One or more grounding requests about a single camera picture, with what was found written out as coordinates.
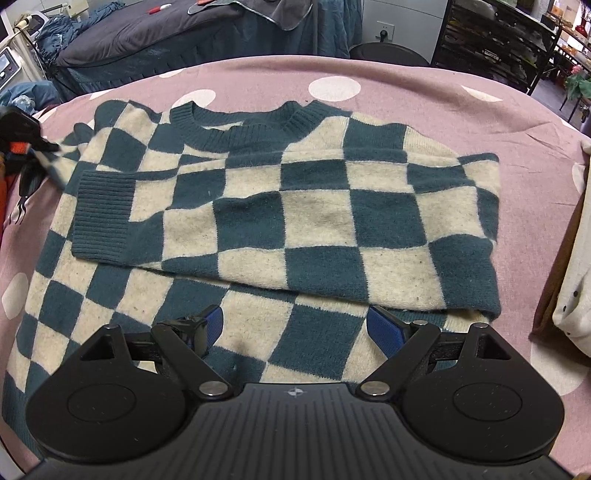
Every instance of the ribbed cuff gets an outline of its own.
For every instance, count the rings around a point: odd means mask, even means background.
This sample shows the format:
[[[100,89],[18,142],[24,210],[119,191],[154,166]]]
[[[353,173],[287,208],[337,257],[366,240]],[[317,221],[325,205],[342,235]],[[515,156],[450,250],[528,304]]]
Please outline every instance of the ribbed cuff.
[[[75,257],[124,263],[134,190],[133,174],[89,171],[82,175],[72,237]]]

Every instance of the logo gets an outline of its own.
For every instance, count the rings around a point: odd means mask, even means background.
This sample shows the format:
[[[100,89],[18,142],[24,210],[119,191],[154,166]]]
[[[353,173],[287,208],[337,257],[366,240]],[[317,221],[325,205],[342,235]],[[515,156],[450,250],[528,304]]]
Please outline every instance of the logo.
[[[306,392],[304,392],[301,388],[294,387],[294,388],[289,389],[285,393],[287,393],[288,395],[291,395],[292,397],[296,398],[296,397],[299,397],[299,396],[303,395]]]

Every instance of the ribbed collar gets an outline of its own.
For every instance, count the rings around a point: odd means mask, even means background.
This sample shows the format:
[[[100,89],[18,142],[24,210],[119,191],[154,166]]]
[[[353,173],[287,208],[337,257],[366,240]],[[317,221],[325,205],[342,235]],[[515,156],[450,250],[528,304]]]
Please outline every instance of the ribbed collar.
[[[286,102],[275,110],[259,113],[212,112],[190,102],[173,108],[170,122],[190,147],[224,153],[258,142],[273,142],[278,137],[298,141],[312,132],[324,118],[335,115],[349,116],[349,113],[316,100],[306,106]],[[228,130],[203,128],[204,125],[224,125],[247,118],[257,123]]]

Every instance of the checkered sweater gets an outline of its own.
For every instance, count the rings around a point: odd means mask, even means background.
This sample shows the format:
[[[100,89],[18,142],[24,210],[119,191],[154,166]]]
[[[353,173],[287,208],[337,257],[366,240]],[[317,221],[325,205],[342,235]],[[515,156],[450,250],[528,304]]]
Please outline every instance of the checkered sweater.
[[[110,100],[46,167],[64,195],[11,356],[15,395],[102,324],[145,331],[212,303],[225,327],[207,362],[234,383],[362,380],[384,360],[368,304],[449,330],[500,312],[497,157],[406,125],[320,102]]]

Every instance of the circular pad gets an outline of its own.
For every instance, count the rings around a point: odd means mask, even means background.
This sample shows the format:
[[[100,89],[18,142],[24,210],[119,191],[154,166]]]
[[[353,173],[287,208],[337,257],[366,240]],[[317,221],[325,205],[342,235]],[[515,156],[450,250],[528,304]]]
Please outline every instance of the circular pad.
[[[510,419],[521,409],[521,397],[509,387],[495,383],[474,383],[459,388],[453,404],[469,419],[500,421]]]

